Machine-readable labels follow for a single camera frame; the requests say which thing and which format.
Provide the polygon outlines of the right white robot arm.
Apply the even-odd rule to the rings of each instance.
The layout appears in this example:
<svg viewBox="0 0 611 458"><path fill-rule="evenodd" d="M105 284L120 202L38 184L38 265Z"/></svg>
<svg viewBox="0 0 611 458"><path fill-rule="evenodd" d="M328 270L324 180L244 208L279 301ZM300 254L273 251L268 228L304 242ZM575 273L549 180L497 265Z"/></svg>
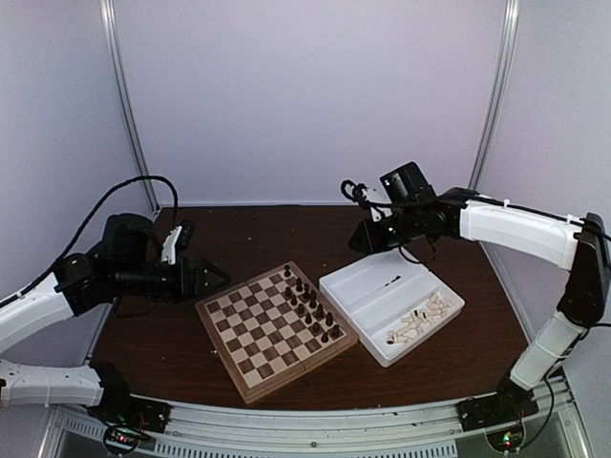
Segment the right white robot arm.
<svg viewBox="0 0 611 458"><path fill-rule="evenodd" d="M340 185L348 200L370 213L358 223L349 247L366 255L401 250L423 239L461 239L513 254L555 274L560 292L547 301L549 318L540 322L527 348L513 362L489 403L498 421L511 420L526 395L553 372L572 348L600 325L610 291L609 236L602 218L561 216L508 199L453 187L437 193L414 162L380 178L383 195L349 179Z"/></svg>

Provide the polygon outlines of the dark chess king piece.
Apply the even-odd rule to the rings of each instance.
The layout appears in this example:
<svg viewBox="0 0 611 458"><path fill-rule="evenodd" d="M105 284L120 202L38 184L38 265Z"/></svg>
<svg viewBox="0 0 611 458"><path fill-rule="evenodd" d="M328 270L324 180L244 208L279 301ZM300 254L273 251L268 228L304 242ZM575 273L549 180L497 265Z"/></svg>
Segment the dark chess king piece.
<svg viewBox="0 0 611 458"><path fill-rule="evenodd" d="M315 312L315 318L317 320L321 320L325 316L325 311L323 305L320 303Z"/></svg>

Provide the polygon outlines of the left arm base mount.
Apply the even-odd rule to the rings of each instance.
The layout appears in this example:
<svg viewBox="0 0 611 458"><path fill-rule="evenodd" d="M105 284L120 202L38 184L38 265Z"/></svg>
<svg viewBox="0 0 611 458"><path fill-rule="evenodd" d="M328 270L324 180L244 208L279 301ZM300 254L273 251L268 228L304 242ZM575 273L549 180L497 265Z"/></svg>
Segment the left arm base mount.
<svg viewBox="0 0 611 458"><path fill-rule="evenodd" d="M161 401L129 396L90 406L88 412L108 425L128 427L137 432L163 433L170 418L171 406Z"/></svg>

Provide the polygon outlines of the dark chess knight piece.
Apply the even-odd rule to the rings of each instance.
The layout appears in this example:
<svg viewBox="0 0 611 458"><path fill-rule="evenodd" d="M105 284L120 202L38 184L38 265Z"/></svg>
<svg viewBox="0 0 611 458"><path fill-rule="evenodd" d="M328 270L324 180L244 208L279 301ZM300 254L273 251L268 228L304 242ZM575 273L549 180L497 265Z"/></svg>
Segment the dark chess knight piece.
<svg viewBox="0 0 611 458"><path fill-rule="evenodd" d="M315 309L317 308L317 292L310 291L309 293L309 308Z"/></svg>

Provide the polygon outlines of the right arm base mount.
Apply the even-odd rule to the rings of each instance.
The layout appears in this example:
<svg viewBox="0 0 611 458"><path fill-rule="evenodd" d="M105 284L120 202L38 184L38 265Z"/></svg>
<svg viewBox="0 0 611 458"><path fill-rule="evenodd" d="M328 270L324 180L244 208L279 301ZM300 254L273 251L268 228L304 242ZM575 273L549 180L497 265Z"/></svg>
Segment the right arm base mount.
<svg viewBox="0 0 611 458"><path fill-rule="evenodd" d="M456 412L464 431L496 427L517 422L523 416L539 412L533 391L520 387L500 387L494 394L468 398L456 404Z"/></svg>

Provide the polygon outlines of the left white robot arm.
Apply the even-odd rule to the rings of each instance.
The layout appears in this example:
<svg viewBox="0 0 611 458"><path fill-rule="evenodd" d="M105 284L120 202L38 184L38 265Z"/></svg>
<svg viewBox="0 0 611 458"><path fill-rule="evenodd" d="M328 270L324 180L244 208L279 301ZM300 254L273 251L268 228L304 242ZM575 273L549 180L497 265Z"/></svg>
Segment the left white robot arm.
<svg viewBox="0 0 611 458"><path fill-rule="evenodd" d="M144 216L108 217L101 241L88 252L60 256L41 278L1 301L1 349L124 297L183 302L222 290L231 282L229 274L202 257L182 254L194 231L194 222L184 220L160 240ZM137 416L130 387L108 363L2 364L1 404L81 405L118 424Z"/></svg>

